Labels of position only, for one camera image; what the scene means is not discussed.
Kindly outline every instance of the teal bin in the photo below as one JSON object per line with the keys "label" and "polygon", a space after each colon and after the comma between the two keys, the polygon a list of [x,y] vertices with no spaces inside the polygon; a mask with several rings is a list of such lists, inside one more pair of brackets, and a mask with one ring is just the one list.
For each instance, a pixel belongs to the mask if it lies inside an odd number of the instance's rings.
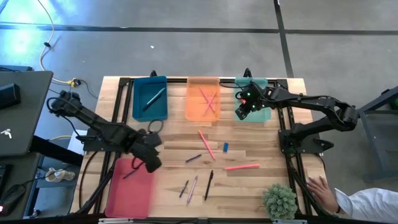
{"label": "teal bin", "polygon": [[[266,78],[240,77],[240,78],[235,78],[235,83],[238,84],[239,86],[246,86],[250,83],[251,80],[257,83],[261,88],[265,88],[268,85],[268,80]],[[234,89],[235,109],[239,108],[239,105],[242,104],[242,101],[235,98],[235,94],[239,91],[241,91],[240,88]],[[238,116],[235,115],[236,121],[246,121],[246,122],[265,122],[270,118],[271,118],[270,108],[264,108],[256,112],[250,112],[244,120],[240,120]]]}
{"label": "teal bin", "polygon": [[[165,88],[165,90],[161,93],[160,97],[144,111],[147,102],[163,88]],[[163,121],[167,119],[166,77],[134,79],[132,117],[139,122],[152,121],[155,119]]]}

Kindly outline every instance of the blue eraser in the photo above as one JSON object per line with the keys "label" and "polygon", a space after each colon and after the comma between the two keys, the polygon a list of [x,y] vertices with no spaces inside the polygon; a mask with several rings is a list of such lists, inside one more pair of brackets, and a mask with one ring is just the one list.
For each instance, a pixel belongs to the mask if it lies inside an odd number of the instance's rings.
{"label": "blue eraser", "polygon": [[228,151],[228,143],[224,142],[224,149],[223,152],[227,152]]}

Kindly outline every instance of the human hand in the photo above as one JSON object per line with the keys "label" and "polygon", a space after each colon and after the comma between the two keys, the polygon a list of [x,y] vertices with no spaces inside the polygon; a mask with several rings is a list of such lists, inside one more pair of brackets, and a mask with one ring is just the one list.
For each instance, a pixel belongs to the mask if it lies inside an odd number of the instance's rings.
{"label": "human hand", "polygon": [[319,176],[319,178],[309,177],[307,181],[308,189],[313,193],[315,200],[329,212],[337,212],[339,205],[336,197],[329,189],[326,180]]}

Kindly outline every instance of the orange bin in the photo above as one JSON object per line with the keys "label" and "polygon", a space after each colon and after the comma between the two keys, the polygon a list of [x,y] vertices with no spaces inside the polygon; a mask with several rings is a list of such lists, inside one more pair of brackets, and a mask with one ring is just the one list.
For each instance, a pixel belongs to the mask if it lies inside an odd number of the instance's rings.
{"label": "orange bin", "polygon": [[189,121],[217,121],[220,118],[220,79],[188,77],[185,117]]}

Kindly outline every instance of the white cable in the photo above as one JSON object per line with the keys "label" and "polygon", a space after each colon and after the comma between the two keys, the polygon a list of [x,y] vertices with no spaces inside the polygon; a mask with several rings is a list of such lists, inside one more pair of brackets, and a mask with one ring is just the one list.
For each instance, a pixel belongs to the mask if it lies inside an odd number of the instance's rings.
{"label": "white cable", "polygon": [[[54,23],[53,23],[53,21],[52,21],[52,19],[51,19],[51,16],[50,16],[49,12],[48,12],[48,11],[46,10],[46,8],[43,6],[42,2],[40,2],[40,0],[37,0],[37,1],[38,1],[38,2],[40,3],[40,5],[43,7],[45,13],[47,13],[47,15],[49,16],[49,19],[50,19],[50,21],[51,21],[51,28],[52,28],[51,36],[50,36],[49,40],[47,41],[47,43],[50,44],[52,38],[54,37]],[[45,52],[45,49],[46,49],[46,48],[47,48],[47,46],[45,45],[44,48],[43,48],[42,53],[40,54],[40,67],[42,67],[42,70],[43,70],[43,71],[45,71],[45,68],[44,68],[44,66],[43,66],[43,57],[44,57],[44,52]],[[60,82],[60,83],[70,84],[70,82],[57,80],[56,78],[52,78],[52,79],[53,79],[54,81],[57,81],[57,82]]]}

